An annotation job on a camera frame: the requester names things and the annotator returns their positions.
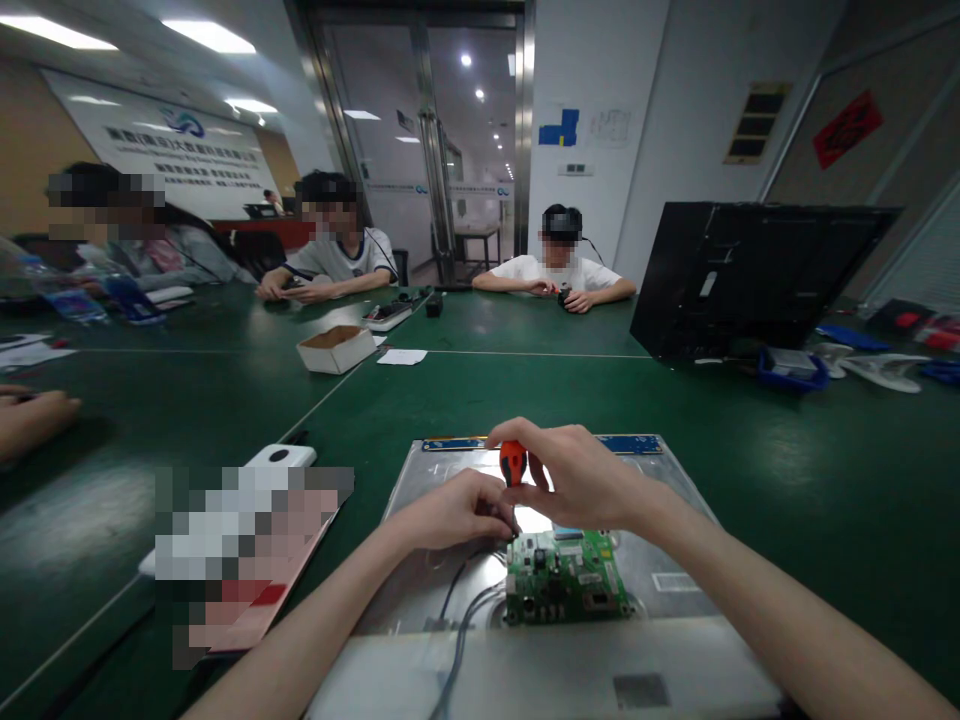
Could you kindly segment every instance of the cardboard box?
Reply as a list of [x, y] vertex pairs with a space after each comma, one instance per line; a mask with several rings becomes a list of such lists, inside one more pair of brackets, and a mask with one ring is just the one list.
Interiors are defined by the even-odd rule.
[[376, 349], [370, 331], [353, 325], [337, 325], [297, 345], [307, 370], [331, 375], [342, 375]]

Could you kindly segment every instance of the green table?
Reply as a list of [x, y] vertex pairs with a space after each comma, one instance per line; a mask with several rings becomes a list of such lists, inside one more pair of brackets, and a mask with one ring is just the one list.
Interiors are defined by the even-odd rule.
[[[351, 303], [392, 294], [337, 307], [356, 314]], [[960, 702], [948, 591], [960, 586], [949, 561], [960, 553], [954, 388], [925, 380], [910, 396], [851, 377], [798, 400], [727, 366], [649, 358], [627, 334], [629, 303], [567, 316], [549, 301], [483, 293], [447, 295], [439, 319], [417, 312], [388, 334], [430, 350], [419, 365], [368, 359], [345, 378], [310, 374], [292, 348], [329, 309], [268, 310], [249, 288], [208, 288], [190, 314], [171, 315], [166, 340], [107, 328], [97, 346], [112, 351], [40, 366], [37, 384], [86, 404], [77, 428], [0, 488], [0, 581], [14, 588], [3, 600], [0, 695], [135, 572], [154, 531], [151, 468], [243, 464], [306, 416], [317, 464], [354, 467], [356, 491], [296, 603], [379, 522], [411, 440], [485, 433], [523, 414], [662, 434], [728, 530]], [[70, 335], [77, 347], [92, 342], [83, 333]], [[10, 712], [36, 715], [151, 602], [149, 581], [135, 584]], [[209, 679], [170, 670], [168, 634], [159, 623], [133, 633], [67, 716], [170, 717]]]

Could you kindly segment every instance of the red sign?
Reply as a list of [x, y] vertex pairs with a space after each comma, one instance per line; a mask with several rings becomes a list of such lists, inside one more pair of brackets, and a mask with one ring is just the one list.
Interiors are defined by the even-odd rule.
[[813, 138], [820, 167], [826, 170], [881, 125], [883, 116], [867, 90]]

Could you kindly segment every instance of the glass door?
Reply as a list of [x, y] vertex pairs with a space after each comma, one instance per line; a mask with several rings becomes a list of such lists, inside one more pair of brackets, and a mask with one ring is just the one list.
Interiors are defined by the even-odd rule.
[[368, 222], [409, 253], [411, 283], [468, 283], [525, 248], [523, 15], [311, 12], [342, 164]]

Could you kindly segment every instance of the water bottle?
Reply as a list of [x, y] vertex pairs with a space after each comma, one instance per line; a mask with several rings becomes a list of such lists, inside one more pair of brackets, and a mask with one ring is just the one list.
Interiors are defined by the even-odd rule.
[[44, 265], [36, 255], [24, 255], [20, 259], [24, 265], [23, 274], [33, 284], [33, 289], [67, 320], [84, 324], [110, 322], [103, 306], [79, 287], [74, 278]]
[[137, 281], [130, 277], [122, 265], [108, 258], [103, 250], [95, 245], [81, 245], [77, 248], [77, 254], [87, 261], [78, 272], [95, 275], [97, 282], [131, 324], [154, 325], [167, 319], [140, 289]]

